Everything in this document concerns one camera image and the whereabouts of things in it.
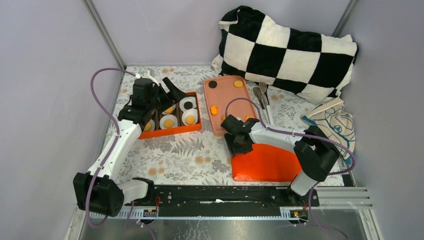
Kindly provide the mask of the orange compartment box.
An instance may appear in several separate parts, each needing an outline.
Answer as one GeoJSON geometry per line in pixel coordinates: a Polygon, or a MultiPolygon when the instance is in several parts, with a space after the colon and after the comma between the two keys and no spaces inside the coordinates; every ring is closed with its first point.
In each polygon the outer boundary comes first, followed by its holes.
{"type": "Polygon", "coordinates": [[[146,131],[141,133],[139,136],[139,139],[149,139],[149,138],[156,138],[156,137],[163,137],[163,136],[169,136],[169,135],[175,135],[175,134],[182,134],[182,133],[188,133],[188,132],[194,132],[199,131],[202,129],[202,120],[200,116],[200,110],[199,110],[199,100],[198,95],[196,92],[188,92],[187,97],[195,97],[197,102],[197,111],[198,111],[198,122],[197,124],[193,125],[184,125],[182,123],[182,114],[183,112],[180,110],[179,102],[175,104],[175,112],[174,116],[177,117],[178,120],[178,127],[170,128],[170,129],[161,129],[160,128],[160,119],[164,116],[162,115],[162,112],[154,112],[152,115],[152,119],[155,122],[155,130],[153,131],[146,131]]]}

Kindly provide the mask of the orange box lid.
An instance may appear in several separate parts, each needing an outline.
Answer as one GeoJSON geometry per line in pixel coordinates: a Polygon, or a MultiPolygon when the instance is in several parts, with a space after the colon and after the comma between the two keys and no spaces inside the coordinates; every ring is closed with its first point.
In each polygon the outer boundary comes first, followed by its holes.
{"type": "Polygon", "coordinates": [[[232,178],[236,182],[288,182],[301,171],[296,155],[266,144],[254,144],[253,151],[231,159],[232,178]]]}

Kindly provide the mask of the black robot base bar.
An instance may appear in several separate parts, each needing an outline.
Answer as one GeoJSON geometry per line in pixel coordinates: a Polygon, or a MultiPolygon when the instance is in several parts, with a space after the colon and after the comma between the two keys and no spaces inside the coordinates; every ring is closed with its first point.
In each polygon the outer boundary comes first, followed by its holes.
{"type": "Polygon", "coordinates": [[[306,210],[320,205],[317,192],[299,196],[287,187],[155,185],[137,207],[152,207],[159,217],[278,217],[281,208],[306,210]]]}

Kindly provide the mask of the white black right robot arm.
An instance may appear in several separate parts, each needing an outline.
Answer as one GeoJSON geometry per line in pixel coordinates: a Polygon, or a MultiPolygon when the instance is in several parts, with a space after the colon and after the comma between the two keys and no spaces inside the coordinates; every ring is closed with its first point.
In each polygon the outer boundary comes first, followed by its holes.
{"type": "Polygon", "coordinates": [[[257,118],[229,115],[222,123],[238,182],[288,182],[287,201],[301,205],[307,193],[326,180],[340,153],[316,126],[303,133],[267,125],[257,118]]]}

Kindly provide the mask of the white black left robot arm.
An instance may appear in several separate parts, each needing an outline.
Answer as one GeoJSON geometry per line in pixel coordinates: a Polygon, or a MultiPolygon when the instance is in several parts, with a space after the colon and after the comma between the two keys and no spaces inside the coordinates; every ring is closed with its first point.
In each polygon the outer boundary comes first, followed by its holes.
{"type": "Polygon", "coordinates": [[[161,83],[151,76],[138,78],[132,89],[129,101],[114,121],[117,133],[87,172],[79,172],[73,179],[78,208],[87,214],[115,217],[123,205],[132,201],[138,200],[148,206],[155,200],[153,181],[134,177],[117,184],[115,180],[130,148],[152,120],[153,113],[169,109],[187,94],[167,77],[161,83]]]}

